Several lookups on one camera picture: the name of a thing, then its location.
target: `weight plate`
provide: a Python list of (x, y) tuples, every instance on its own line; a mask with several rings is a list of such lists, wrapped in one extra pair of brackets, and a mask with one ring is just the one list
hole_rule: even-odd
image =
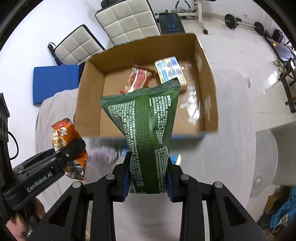
[(224, 20), (227, 27), (229, 27), (230, 29), (235, 29), (237, 27), (237, 19), (235, 18), (235, 16), (231, 14), (226, 14)]
[(262, 23), (260, 23), (260, 22), (256, 22), (256, 23), (254, 23), (254, 26), (255, 26), (255, 31), (256, 31), (259, 35), (263, 36), (265, 30), (264, 30), (264, 27), (263, 27)]

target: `quilted chair back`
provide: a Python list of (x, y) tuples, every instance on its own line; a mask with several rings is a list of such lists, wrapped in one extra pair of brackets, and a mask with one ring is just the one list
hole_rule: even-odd
[(76, 65), (85, 62), (95, 53), (105, 48), (84, 24), (72, 31), (54, 49), (55, 54), (64, 65)]
[(148, 0), (121, 0), (96, 13), (96, 18), (114, 45), (159, 36)]

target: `cardboard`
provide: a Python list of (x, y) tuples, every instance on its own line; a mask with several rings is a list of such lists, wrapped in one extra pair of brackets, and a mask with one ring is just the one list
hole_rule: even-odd
[[(102, 96), (118, 94), (135, 64), (156, 70), (154, 62), (175, 56), (183, 68), (188, 89), (179, 94), (173, 137), (196, 138), (218, 130), (215, 82), (207, 57), (194, 34), (170, 34), (136, 40), (93, 55), (86, 63), (78, 91), (74, 125), (84, 137), (124, 138), (101, 108)], [(149, 87), (160, 84), (158, 75)], [(190, 118), (192, 93), (200, 103), (200, 116)]]
[(282, 198), (282, 194), (281, 193), (276, 193), (274, 195), (271, 195), (268, 197), (268, 200), (267, 200), (267, 203), (265, 205), (265, 208), (264, 208), (264, 212), (266, 214), (269, 214), (269, 212), (271, 211), (273, 205), (275, 204), (275, 202), (277, 200), (279, 200), (280, 198)]

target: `black device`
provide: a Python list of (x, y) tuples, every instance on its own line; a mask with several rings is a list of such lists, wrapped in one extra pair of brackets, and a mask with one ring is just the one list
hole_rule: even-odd
[(278, 42), (278, 43), (281, 43), (281, 41), (283, 40), (284, 38), (284, 35), (283, 33), (278, 30), (278, 29), (275, 29), (274, 30), (274, 33), (272, 34), (272, 37), (271, 37), (274, 41)]

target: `black cable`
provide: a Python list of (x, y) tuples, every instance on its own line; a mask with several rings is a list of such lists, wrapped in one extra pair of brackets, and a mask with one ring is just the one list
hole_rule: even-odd
[(8, 134), (12, 137), (12, 139), (15, 141), (15, 145), (17, 146), (17, 153), (16, 153), (16, 155), (15, 156), (13, 156), (13, 157), (11, 157), (11, 158), (9, 158), (10, 160), (13, 160), (13, 159), (15, 159), (16, 157), (17, 157), (17, 155), (18, 155), (18, 152), (19, 152), (19, 149), (18, 149), (18, 144), (17, 144), (17, 140), (15, 139), (15, 137), (13, 136), (13, 134), (11, 134), (11, 132), (10, 131), (8, 131)]

